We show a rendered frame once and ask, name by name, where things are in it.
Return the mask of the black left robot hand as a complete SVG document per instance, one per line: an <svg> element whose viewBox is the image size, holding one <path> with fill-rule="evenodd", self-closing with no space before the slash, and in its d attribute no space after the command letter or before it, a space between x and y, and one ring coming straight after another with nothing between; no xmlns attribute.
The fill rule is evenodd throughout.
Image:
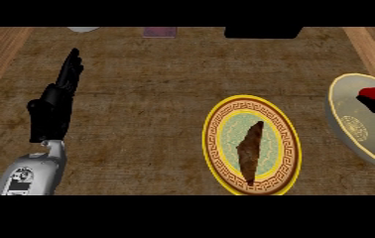
<svg viewBox="0 0 375 238"><path fill-rule="evenodd" d="M56 82L47 85L41 97L28 102L31 143L65 138L71 123L74 97L84 71L81 62L79 50L72 48Z"/></svg>

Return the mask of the purple flat object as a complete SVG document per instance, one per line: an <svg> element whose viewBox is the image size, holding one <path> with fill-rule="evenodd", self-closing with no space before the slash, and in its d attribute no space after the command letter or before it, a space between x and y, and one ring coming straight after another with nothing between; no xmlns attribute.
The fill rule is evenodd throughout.
<svg viewBox="0 0 375 238"><path fill-rule="evenodd" d="M146 27L143 29L144 38L174 38L177 35L175 27Z"/></svg>

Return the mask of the black appliance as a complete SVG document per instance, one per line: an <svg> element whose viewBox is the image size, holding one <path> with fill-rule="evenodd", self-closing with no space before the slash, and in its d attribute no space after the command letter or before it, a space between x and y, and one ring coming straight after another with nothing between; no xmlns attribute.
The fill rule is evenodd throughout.
<svg viewBox="0 0 375 238"><path fill-rule="evenodd" d="M301 27L286 28L251 28L227 27L224 36L227 39L294 39Z"/></svg>

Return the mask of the yellow-rimmed patterned plate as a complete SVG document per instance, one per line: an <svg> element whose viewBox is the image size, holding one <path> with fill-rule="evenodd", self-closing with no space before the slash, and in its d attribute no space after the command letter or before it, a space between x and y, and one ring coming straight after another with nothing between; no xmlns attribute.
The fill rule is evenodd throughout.
<svg viewBox="0 0 375 238"><path fill-rule="evenodd" d="M240 172L237 146L251 127L264 122L254 185ZM214 106L202 129L202 151L209 171L231 194L285 194L301 166L295 129L280 109L254 95L234 95Z"/></svg>

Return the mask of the red and black object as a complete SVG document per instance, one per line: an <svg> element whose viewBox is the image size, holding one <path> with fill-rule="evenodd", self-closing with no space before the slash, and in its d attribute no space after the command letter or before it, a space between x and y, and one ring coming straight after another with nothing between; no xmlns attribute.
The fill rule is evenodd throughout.
<svg viewBox="0 0 375 238"><path fill-rule="evenodd" d="M364 87L358 90L356 99L367 107L372 113L375 113L375 87Z"/></svg>

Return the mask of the grey yellow-rimmed bowl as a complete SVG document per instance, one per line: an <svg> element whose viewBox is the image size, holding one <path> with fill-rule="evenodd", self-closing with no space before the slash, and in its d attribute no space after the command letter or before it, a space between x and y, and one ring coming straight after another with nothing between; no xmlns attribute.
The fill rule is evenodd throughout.
<svg viewBox="0 0 375 238"><path fill-rule="evenodd" d="M325 97L327 125L354 154L375 165L375 112L357 100L363 88L375 87L375 77L344 73L330 82Z"/></svg>

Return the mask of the brown woven placemat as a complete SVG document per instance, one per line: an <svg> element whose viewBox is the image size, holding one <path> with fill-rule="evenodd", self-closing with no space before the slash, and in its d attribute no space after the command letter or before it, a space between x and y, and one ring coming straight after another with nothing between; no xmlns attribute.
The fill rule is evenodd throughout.
<svg viewBox="0 0 375 238"><path fill-rule="evenodd" d="M146 39L137 28L78 34L37 28L0 76L0 175L44 149L29 141L26 103L56 80L71 50L85 66L65 137L60 194L221 194L202 154L215 104L257 95L286 115L301 143L294 194L375 194L375 165L336 139L323 99L333 78L364 65L339 28L292 40L229 40L218 28Z"/></svg>

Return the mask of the white object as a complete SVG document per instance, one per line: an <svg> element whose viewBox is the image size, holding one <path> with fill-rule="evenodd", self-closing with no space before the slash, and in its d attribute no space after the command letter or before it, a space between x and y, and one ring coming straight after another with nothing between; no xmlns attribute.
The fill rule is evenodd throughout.
<svg viewBox="0 0 375 238"><path fill-rule="evenodd" d="M99 27L68 27L68 29L75 33L87 33L99 29Z"/></svg>

